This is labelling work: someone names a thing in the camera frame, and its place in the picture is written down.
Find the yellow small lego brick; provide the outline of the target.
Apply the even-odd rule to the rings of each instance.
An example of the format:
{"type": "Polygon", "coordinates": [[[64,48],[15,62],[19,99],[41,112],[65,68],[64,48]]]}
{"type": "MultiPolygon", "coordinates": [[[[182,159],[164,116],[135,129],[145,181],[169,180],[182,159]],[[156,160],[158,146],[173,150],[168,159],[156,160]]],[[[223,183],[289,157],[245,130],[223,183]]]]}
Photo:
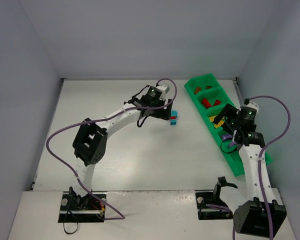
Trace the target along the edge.
{"type": "Polygon", "coordinates": [[[221,120],[218,124],[214,124],[214,128],[217,129],[219,127],[221,127],[224,124],[224,121],[221,120]]]}

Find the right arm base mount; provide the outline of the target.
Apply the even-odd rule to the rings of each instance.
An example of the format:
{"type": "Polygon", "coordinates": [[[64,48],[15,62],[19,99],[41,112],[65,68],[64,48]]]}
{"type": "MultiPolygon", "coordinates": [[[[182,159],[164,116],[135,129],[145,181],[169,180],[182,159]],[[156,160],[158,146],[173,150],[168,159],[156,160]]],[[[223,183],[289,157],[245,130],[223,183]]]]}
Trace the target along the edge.
{"type": "Polygon", "coordinates": [[[197,216],[200,221],[232,220],[233,213],[221,200],[214,198],[212,190],[195,191],[197,216]]]}

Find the green compartment tray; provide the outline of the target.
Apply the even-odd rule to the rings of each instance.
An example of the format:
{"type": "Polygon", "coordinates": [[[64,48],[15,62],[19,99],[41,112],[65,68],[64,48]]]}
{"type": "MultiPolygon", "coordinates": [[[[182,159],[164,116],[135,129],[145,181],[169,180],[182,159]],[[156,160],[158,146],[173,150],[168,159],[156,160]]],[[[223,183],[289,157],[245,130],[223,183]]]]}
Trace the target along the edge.
{"type": "Polygon", "coordinates": [[[221,136],[226,134],[226,132],[222,127],[214,128],[214,124],[210,122],[209,117],[218,115],[226,104],[231,104],[232,106],[235,106],[235,104],[212,73],[191,78],[184,84],[184,88],[198,110],[203,122],[206,124],[214,141],[219,147],[225,150],[230,142],[228,140],[222,141],[221,136]],[[194,94],[196,87],[201,87],[201,91],[194,94]],[[212,107],[206,109],[202,104],[203,98],[206,98],[212,107]],[[221,104],[213,106],[216,100],[220,100],[221,104]]]}

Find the yellow lego plate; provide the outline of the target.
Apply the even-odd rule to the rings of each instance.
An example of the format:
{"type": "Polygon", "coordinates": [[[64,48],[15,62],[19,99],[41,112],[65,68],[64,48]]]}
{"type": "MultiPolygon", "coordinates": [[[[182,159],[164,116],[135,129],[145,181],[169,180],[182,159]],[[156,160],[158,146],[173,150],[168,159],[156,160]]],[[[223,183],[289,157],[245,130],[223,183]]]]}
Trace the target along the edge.
{"type": "Polygon", "coordinates": [[[210,116],[210,117],[209,117],[210,122],[213,122],[214,119],[215,119],[215,117],[216,117],[216,115],[210,116]]]}

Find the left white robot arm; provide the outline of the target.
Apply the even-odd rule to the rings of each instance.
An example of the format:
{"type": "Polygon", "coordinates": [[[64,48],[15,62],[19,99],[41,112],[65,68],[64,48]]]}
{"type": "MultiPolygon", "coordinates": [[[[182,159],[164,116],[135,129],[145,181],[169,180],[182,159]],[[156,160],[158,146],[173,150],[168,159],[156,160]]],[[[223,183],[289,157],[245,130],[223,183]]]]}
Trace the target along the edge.
{"type": "Polygon", "coordinates": [[[123,107],[113,113],[114,118],[106,116],[106,121],[80,126],[72,147],[76,157],[75,172],[87,190],[92,190],[92,178],[96,164],[104,157],[108,139],[123,127],[136,123],[142,127],[147,118],[169,120],[172,100],[166,100],[170,87],[157,84],[150,86],[147,93],[137,95],[125,102],[123,107]]]}

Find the purple lego piece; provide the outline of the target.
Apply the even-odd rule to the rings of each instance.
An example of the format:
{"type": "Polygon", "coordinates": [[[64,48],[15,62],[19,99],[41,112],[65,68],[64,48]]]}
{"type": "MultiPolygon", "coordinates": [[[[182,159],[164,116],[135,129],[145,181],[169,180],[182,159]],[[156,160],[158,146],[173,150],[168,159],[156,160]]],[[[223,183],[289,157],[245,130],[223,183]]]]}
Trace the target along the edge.
{"type": "Polygon", "coordinates": [[[222,141],[225,141],[225,140],[227,140],[227,139],[231,139],[233,136],[231,135],[231,134],[229,134],[229,133],[227,133],[227,134],[223,134],[222,136],[221,136],[221,140],[222,141]]]}

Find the red lego brick single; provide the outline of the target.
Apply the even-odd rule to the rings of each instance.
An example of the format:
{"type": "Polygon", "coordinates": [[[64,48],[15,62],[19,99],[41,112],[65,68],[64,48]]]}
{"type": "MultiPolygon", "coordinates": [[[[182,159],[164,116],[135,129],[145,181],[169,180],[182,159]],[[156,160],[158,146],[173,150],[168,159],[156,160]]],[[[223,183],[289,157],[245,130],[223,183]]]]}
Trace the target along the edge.
{"type": "Polygon", "coordinates": [[[220,105],[221,103],[222,103],[221,100],[216,99],[215,102],[214,102],[214,104],[213,104],[213,106],[218,106],[218,105],[220,105]]]}

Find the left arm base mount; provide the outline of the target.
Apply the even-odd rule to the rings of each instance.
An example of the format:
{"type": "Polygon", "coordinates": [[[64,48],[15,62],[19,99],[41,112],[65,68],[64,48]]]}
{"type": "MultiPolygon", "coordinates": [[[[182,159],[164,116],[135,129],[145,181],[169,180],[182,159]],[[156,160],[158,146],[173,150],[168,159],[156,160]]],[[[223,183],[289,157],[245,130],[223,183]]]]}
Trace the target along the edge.
{"type": "Polygon", "coordinates": [[[88,203],[80,208],[68,192],[63,192],[58,223],[103,223],[106,206],[97,199],[89,196],[88,203]]]}

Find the small teal lego cube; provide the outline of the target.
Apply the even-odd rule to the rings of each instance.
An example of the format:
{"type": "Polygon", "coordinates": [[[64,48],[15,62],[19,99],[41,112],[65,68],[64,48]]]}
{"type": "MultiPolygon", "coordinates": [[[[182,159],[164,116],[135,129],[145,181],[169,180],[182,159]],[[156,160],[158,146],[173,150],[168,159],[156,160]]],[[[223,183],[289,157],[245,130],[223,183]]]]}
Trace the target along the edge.
{"type": "Polygon", "coordinates": [[[169,121],[169,123],[170,123],[171,126],[176,126],[177,125],[177,120],[176,119],[171,119],[169,121]]]}

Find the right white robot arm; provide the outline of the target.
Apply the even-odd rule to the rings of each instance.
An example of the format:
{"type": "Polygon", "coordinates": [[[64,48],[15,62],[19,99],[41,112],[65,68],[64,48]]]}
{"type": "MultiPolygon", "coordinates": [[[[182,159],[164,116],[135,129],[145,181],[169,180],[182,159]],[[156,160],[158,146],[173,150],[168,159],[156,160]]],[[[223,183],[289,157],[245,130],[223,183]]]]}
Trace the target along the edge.
{"type": "Polygon", "coordinates": [[[240,108],[227,103],[214,118],[214,124],[224,120],[221,127],[236,144],[244,168],[246,197],[223,176],[218,178],[214,187],[213,199],[225,203],[232,212],[235,233],[272,240],[286,219],[287,211],[278,203],[270,184],[266,144],[262,133],[256,131],[258,111],[254,102],[240,108]]]}

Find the blue round lego piece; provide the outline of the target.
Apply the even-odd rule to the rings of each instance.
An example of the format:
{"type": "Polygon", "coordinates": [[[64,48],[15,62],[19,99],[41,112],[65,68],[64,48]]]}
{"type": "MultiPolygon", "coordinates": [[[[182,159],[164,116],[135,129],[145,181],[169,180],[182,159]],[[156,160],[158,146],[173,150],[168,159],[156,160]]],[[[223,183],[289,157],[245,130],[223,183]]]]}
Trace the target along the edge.
{"type": "Polygon", "coordinates": [[[177,117],[177,116],[178,116],[178,112],[176,110],[172,110],[171,117],[177,117]]]}

